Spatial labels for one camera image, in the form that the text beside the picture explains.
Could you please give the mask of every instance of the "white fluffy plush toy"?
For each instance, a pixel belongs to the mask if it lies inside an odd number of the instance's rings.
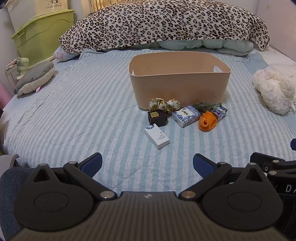
[[[271,111],[281,115],[289,111],[295,95],[295,83],[290,76],[284,76],[269,66],[253,75],[253,85]]]

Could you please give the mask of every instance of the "white storage box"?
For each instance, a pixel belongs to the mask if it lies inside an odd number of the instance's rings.
[[[23,25],[31,19],[47,14],[68,10],[67,0],[9,0],[5,7],[12,21],[12,25],[17,32]]]
[[[221,72],[215,72],[217,66]],[[137,105],[149,109],[150,100],[176,99],[181,107],[205,101],[220,103],[231,69],[209,53],[175,51],[139,54],[129,64]]]

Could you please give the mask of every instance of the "white box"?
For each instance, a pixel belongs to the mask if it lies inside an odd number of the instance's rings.
[[[148,136],[150,141],[156,146],[157,149],[170,143],[170,140],[162,132],[156,124],[145,128],[145,135]]]
[[[5,7],[8,9],[13,28],[17,32],[31,19],[47,14],[68,10],[67,0],[9,0]]]

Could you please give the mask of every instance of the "pink fabric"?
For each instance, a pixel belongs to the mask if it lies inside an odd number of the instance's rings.
[[[10,94],[7,92],[4,85],[0,81],[0,100],[1,100],[0,108],[3,109],[4,106],[6,106],[6,104],[11,100],[11,98],[12,97],[10,96]]]

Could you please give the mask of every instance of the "blue jeans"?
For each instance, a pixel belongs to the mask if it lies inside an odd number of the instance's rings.
[[[0,178],[0,226],[5,240],[10,240],[21,230],[13,214],[13,202],[33,170],[13,167]]]

